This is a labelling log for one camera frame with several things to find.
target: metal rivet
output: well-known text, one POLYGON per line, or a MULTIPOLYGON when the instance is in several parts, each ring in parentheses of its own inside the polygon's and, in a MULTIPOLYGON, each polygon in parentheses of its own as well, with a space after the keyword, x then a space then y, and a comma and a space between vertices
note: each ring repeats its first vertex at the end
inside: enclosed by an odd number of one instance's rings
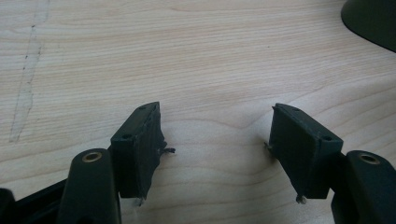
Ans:
POLYGON ((102 153, 100 152, 90 152, 84 157, 82 157, 82 161, 84 162, 93 162, 93 161, 99 161, 102 158, 102 153))

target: scratch mark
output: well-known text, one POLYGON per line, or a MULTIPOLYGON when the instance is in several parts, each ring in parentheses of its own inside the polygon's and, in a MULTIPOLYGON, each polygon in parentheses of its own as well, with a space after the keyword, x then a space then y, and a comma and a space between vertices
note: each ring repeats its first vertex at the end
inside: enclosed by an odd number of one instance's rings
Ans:
POLYGON ((29 47, 26 53, 22 78, 20 83, 20 92, 18 94, 17 105, 15 107, 14 120, 12 122, 9 142, 17 142, 20 138, 29 111, 33 105, 32 80, 35 76, 35 66, 37 65, 42 44, 37 40, 35 27, 32 26, 30 33, 29 47))
POLYGON ((50 0, 37 0, 35 7, 34 24, 29 36, 29 45, 25 56, 20 91, 15 106, 14 120, 8 142, 18 142, 26 123, 30 109, 33 106, 32 80, 35 76, 35 67, 40 60, 41 49, 44 44, 37 39, 36 26, 47 21, 49 17, 50 0))

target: wooden desk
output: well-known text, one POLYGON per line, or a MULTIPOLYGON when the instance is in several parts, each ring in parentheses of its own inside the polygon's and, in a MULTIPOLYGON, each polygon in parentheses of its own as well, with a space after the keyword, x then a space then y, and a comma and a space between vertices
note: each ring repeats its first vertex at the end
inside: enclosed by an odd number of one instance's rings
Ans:
POLYGON ((0 187, 17 199, 107 147, 138 106, 161 102, 176 155, 123 223, 333 223, 299 205, 263 150, 275 103, 396 164, 396 54, 351 33, 345 1, 0 3, 0 187))

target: wood grain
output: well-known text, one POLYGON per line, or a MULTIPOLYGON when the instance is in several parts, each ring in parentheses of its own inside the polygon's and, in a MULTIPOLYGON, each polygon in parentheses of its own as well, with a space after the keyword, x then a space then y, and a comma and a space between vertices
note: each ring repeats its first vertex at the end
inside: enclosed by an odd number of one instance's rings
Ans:
POLYGON ((396 164, 396 54, 348 31, 345 1, 0 3, 0 187, 20 199, 107 147, 139 105, 160 101, 176 155, 123 223, 333 223, 299 205, 263 149, 275 103, 300 107, 396 164))

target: screw hole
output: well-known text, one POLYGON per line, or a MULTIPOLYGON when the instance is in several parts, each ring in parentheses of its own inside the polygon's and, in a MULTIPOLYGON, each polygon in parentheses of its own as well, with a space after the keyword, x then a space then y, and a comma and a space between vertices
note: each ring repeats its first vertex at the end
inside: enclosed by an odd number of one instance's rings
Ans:
POLYGON ((125 135, 122 136, 123 139, 128 139, 130 137, 132 137, 132 135, 129 133, 126 133, 125 135))
POLYGON ((86 154, 83 158, 82 161, 84 162, 93 162, 93 161, 98 161, 102 158, 102 153, 100 152, 90 152, 86 154))
POLYGON ((362 161, 365 161, 365 162, 370 163, 372 165, 378 165, 380 163, 380 161, 376 157, 370 156, 368 154, 363 154, 362 153, 362 154, 359 155, 359 158, 361 158, 362 161))
POLYGON ((326 141, 332 141, 332 138, 330 136, 323 136, 322 138, 326 141))

